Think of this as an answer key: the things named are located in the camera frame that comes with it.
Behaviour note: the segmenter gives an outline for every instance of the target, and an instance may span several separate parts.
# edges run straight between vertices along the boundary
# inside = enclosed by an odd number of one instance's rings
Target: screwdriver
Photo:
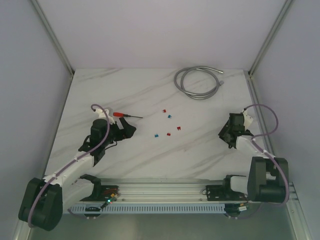
[[[124,114],[124,113],[121,113],[121,112],[114,112],[114,113],[113,113],[113,116],[119,117],[119,118],[122,118],[122,117],[131,117],[131,118],[143,119],[142,116],[130,116],[130,115],[128,115],[128,114]]]

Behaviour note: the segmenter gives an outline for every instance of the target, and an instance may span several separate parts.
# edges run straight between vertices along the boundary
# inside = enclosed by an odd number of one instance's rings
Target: perforated metal strip
[[[224,214],[225,205],[219,203],[206,204],[143,204],[122,203],[110,204],[102,211],[86,211],[89,207],[100,207],[101,204],[76,204],[71,207],[74,214]]]

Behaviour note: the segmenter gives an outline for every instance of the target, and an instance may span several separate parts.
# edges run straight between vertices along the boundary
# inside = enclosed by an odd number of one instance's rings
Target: coiled hose
[[[203,71],[209,75],[211,75],[215,82],[216,82],[216,86],[214,88],[212,88],[210,91],[204,92],[204,93],[196,93],[196,92],[191,92],[191,91],[187,91],[184,87],[184,80],[185,77],[188,73],[190,73],[193,70],[198,70],[198,71]],[[181,91],[183,92],[185,95],[187,95],[189,98],[195,99],[195,100],[205,100],[208,98],[211,98],[213,95],[215,95],[219,89],[219,86],[221,86],[224,82],[218,80],[217,76],[212,72],[217,72],[220,74],[223,74],[224,72],[221,70],[217,70],[215,68],[212,67],[208,67],[208,66],[194,66],[194,67],[186,67],[183,68],[181,70],[179,70],[175,75],[174,75],[174,84],[175,86]],[[177,77],[180,73],[184,72],[184,74],[181,77],[180,80],[180,85],[177,83]]]

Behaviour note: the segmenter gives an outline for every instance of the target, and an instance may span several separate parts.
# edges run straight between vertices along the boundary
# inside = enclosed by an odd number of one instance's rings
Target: gray floor
[[[295,240],[287,209],[264,204],[250,219],[220,214],[124,214],[83,220],[65,215],[52,231],[29,240]]]

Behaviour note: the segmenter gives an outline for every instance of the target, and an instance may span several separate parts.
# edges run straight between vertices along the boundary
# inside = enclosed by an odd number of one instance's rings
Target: marble tabletop
[[[137,128],[133,137],[108,149],[88,174],[116,179],[209,180],[221,180],[227,174],[247,175],[251,157],[229,149],[218,137],[229,113],[239,113],[252,103],[243,70],[217,73],[224,84],[216,95],[206,100],[194,100],[180,92],[173,82],[177,71],[77,69],[46,174],[73,159],[97,118],[90,109],[96,103],[143,119],[127,118]],[[199,71],[188,74],[184,83],[186,89],[199,93],[207,92],[215,84],[209,75]],[[249,129],[258,134],[255,113],[253,110],[249,113],[255,120]]]

